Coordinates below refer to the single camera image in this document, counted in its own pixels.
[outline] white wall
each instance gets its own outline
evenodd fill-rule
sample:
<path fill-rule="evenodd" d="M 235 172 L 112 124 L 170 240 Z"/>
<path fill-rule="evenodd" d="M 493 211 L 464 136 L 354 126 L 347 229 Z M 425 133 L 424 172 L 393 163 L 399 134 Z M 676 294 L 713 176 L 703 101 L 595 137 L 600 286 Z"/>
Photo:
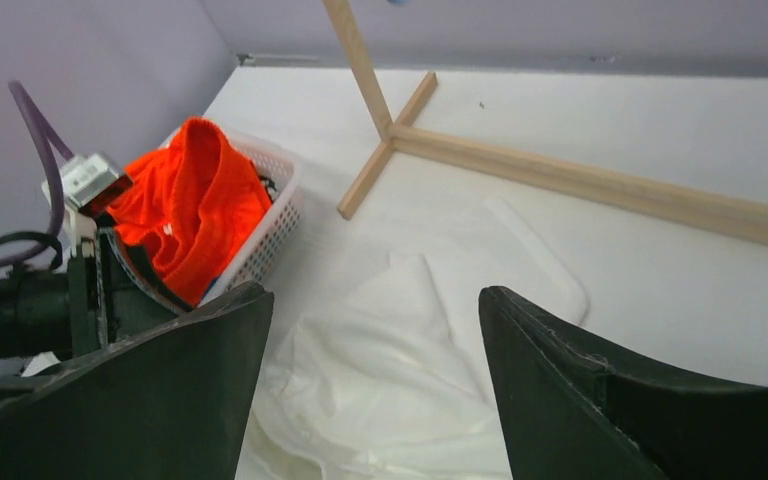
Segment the white wall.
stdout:
<path fill-rule="evenodd" d="M 236 53 L 341 58 L 321 1 L 204 0 Z M 768 74 L 768 0 L 352 0 L 379 65 Z"/>
<path fill-rule="evenodd" d="M 124 165 L 201 114 L 234 62 L 198 0 L 0 0 L 0 234 L 48 221 L 8 80 L 73 150 Z"/>

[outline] white plastic basket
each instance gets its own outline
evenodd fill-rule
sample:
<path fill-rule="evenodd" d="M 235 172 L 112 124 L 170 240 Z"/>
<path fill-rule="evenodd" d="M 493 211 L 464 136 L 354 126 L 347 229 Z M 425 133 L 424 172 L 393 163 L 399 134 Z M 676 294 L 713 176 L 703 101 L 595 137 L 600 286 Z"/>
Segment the white plastic basket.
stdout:
<path fill-rule="evenodd" d="M 278 198 L 266 212 L 234 259 L 216 279 L 200 304 L 222 295 L 248 280 L 262 283 L 277 257 L 301 223 L 302 195 L 299 190 L 301 158 L 274 143 L 219 125 L 238 151 L 254 162 L 257 171 L 275 182 Z"/>

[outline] wooden cross stand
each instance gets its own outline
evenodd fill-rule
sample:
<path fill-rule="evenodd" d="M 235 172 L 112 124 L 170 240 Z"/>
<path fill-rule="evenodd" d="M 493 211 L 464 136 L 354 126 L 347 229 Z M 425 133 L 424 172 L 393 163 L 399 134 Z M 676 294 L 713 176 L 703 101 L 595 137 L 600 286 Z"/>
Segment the wooden cross stand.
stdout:
<path fill-rule="evenodd" d="M 413 127 L 437 87 L 425 75 L 394 122 L 348 0 L 323 0 L 381 138 L 337 207 L 351 219 L 390 157 L 403 152 L 768 245 L 768 205 Z"/>

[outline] white table surface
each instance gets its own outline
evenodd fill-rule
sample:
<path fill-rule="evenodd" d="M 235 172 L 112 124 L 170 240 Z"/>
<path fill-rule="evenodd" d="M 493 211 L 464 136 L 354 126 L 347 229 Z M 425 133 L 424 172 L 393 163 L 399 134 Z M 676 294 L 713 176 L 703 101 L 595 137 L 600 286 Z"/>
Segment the white table surface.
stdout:
<path fill-rule="evenodd" d="M 394 117 L 423 74 L 379 72 Z M 768 80 L 463 71 L 439 80 L 419 127 L 768 203 Z M 311 282 L 374 273 L 351 268 L 353 234 L 386 245 L 500 194 L 581 280 L 585 328 L 679 367 L 768 385 L 766 247 L 403 154 L 343 221 L 336 204 L 378 144 L 349 70 L 239 68 L 205 116 L 307 159 L 315 231 L 299 242 L 328 248 L 310 259 L 296 247 L 268 284 L 279 306 L 266 361 L 297 318 L 282 302 Z M 304 273 L 290 274 L 290 262 Z M 238 478 L 265 478 L 256 470 L 244 455 Z"/>

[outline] orange cloth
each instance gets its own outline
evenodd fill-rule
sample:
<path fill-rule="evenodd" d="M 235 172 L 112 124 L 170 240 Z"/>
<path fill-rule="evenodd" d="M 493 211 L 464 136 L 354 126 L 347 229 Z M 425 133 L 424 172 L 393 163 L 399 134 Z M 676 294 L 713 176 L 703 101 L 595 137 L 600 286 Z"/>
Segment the orange cloth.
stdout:
<path fill-rule="evenodd" d="M 271 205 L 251 160 L 219 127 L 190 118 L 167 148 L 125 167 L 134 186 L 108 208 L 170 290 L 197 305 Z"/>

